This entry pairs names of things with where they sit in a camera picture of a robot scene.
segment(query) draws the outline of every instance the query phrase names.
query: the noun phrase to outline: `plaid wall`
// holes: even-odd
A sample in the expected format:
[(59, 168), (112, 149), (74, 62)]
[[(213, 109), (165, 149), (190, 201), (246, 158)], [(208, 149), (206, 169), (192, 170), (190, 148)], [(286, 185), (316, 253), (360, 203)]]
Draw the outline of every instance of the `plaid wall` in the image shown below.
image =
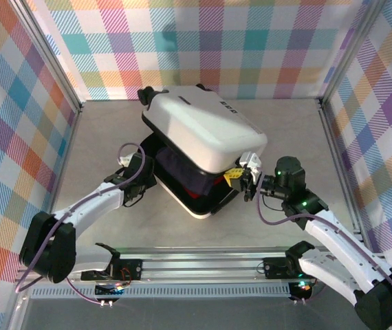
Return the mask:
[(376, 251), (392, 261), (392, 1), (331, 100), (334, 131)]
[(28, 2), (73, 84), (85, 86), (86, 99), (106, 100), (199, 82), (224, 98), (316, 97), (369, 0)]
[(0, 0), (0, 326), (32, 216), (49, 208), (74, 111)]

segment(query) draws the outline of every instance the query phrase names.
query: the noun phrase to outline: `gray floor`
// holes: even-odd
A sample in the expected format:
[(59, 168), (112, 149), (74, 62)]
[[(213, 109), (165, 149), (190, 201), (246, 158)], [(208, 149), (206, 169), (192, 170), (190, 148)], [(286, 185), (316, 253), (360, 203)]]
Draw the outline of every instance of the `gray floor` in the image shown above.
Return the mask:
[[(334, 163), (314, 100), (229, 101), (268, 136), (262, 154), (263, 169), (273, 173), (284, 155), (300, 159), (307, 185), (321, 196), (340, 221), (351, 228)], [(88, 102), (80, 119), (56, 209), (64, 208), (96, 189), (118, 169), (116, 153), (125, 142), (141, 142), (151, 131), (141, 121), (139, 102)], [(277, 201), (270, 205), (279, 207)], [(269, 221), (282, 212), (264, 210)], [(150, 189), (133, 208), (110, 212), (86, 230), (80, 244), (103, 242), (122, 247), (280, 246), (301, 240), (318, 244), (293, 223), (269, 227), (262, 223), (255, 202), (238, 196), (218, 214), (192, 218), (160, 186)]]

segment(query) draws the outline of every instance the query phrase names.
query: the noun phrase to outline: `open case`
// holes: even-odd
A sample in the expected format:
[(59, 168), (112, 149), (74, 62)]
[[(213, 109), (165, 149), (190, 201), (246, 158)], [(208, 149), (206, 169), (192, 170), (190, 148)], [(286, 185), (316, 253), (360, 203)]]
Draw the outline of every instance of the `open case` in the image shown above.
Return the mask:
[(240, 112), (203, 85), (138, 91), (142, 120), (153, 131), (141, 146), (155, 176), (190, 214), (205, 219), (238, 192), (224, 180), (242, 153), (260, 155), (268, 139)]

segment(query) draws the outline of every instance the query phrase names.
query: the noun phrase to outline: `colorful plaid fabric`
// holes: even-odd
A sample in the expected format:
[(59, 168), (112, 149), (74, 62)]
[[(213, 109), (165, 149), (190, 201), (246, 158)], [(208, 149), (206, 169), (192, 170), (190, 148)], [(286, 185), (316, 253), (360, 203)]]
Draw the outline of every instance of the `colorful plaid fabric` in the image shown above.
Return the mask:
[(0, 326), (33, 215), (48, 210), (74, 111), (0, 0)]
[(375, 251), (392, 256), (392, 1), (331, 103), (333, 130), (362, 222)]
[(80, 81), (44, 30), (86, 99), (136, 99), (147, 85), (196, 83), (224, 98), (315, 97), (368, 2), (45, 0)]

